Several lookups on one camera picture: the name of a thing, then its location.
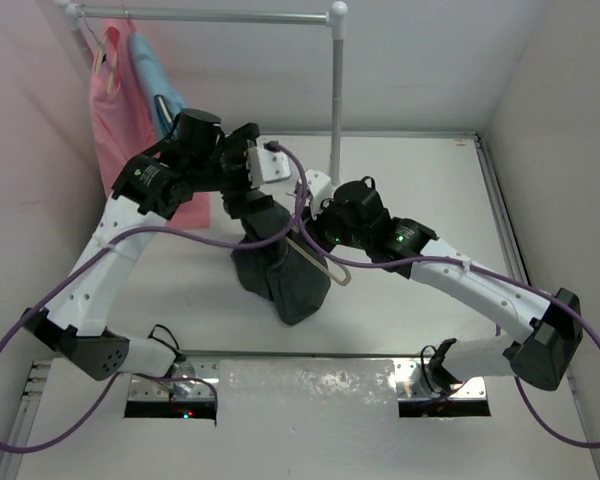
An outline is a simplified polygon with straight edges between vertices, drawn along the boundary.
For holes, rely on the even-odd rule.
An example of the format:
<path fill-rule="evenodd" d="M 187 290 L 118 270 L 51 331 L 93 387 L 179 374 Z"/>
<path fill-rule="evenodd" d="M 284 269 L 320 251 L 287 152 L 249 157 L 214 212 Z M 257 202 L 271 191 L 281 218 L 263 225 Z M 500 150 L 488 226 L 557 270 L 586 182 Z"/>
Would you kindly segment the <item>beige wooden hanger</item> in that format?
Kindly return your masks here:
<path fill-rule="evenodd" d="M 338 277 L 334 272 L 332 272 L 327 265 L 323 265 L 318 259 L 316 259 L 313 255 L 308 253 L 304 248 L 302 248 L 299 244 L 297 244 L 292 238 L 286 237 L 286 243 L 289 247 L 291 247 L 295 252 L 297 252 L 300 256 L 302 256 L 306 261 L 308 261 L 314 268 L 316 268 L 323 275 L 328 277 L 332 282 L 336 283 L 341 287 L 346 287 L 350 284 L 352 280 L 352 275 L 349 269 L 346 266 L 341 264 L 336 264 L 336 266 L 342 272 L 342 276 Z"/>

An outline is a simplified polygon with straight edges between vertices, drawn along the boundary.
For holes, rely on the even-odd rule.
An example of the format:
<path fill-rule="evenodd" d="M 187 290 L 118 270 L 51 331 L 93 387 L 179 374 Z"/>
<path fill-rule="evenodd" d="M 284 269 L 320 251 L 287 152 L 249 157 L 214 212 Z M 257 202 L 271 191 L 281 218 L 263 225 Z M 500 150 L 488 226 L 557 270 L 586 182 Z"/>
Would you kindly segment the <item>dark grey t shirt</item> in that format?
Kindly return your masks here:
<path fill-rule="evenodd" d="M 249 244 L 278 234 L 291 221 L 291 213 L 273 199 L 272 208 L 237 220 L 244 230 L 241 242 Z M 327 265 L 299 234 L 291 231 L 286 237 Z M 286 237 L 257 249 L 235 249 L 231 259 L 241 286 L 271 302 L 279 319 L 294 326 L 322 307 L 331 280 L 289 247 Z"/>

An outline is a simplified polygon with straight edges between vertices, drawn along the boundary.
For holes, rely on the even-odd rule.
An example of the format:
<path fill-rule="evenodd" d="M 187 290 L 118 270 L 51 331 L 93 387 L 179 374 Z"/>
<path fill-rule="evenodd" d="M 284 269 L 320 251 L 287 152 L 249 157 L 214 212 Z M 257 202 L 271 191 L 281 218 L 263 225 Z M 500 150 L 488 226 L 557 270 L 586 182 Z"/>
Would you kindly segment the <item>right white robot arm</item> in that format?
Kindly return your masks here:
<path fill-rule="evenodd" d="M 561 288 L 550 299 L 506 279 L 480 274 L 479 265 L 431 228 L 393 217 L 371 177 L 334 188 L 330 178 L 309 171 L 308 204 L 302 218 L 325 251 L 345 246 L 364 252 L 372 265 L 432 287 L 492 321 L 498 337 L 435 347 L 421 368 L 421 382 L 443 395 L 474 377 L 516 376 L 544 391 L 558 388 L 583 337 L 572 315 L 576 294 Z"/>

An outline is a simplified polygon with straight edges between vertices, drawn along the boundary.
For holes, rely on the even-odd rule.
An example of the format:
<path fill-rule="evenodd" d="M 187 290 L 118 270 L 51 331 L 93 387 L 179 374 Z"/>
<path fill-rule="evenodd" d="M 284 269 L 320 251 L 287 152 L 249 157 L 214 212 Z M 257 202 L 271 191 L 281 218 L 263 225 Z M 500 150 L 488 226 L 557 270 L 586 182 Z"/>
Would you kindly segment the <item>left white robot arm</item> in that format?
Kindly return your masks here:
<path fill-rule="evenodd" d="M 22 317 L 29 333 L 94 380 L 116 373 L 164 377 L 182 359 L 157 340 L 116 334 L 107 326 L 118 291 L 179 207 L 208 192 L 221 193 L 234 216 L 272 203 L 248 197 L 261 165 L 258 125 L 225 134 L 220 123 L 211 113 L 185 109 L 163 139 L 130 158 L 68 285 Z"/>

